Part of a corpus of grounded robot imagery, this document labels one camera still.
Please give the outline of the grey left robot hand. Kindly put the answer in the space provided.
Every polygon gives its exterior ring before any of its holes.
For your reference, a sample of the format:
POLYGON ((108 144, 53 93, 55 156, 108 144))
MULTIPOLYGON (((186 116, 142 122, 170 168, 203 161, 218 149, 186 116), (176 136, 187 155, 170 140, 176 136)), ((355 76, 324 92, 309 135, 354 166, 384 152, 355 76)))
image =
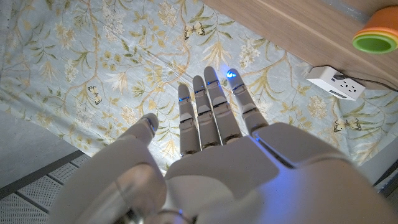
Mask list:
POLYGON ((50 223, 396 223, 397 214, 333 146, 268 124, 235 69, 226 77, 243 136, 216 72, 180 85, 180 159, 163 174, 144 115, 62 187, 50 223))

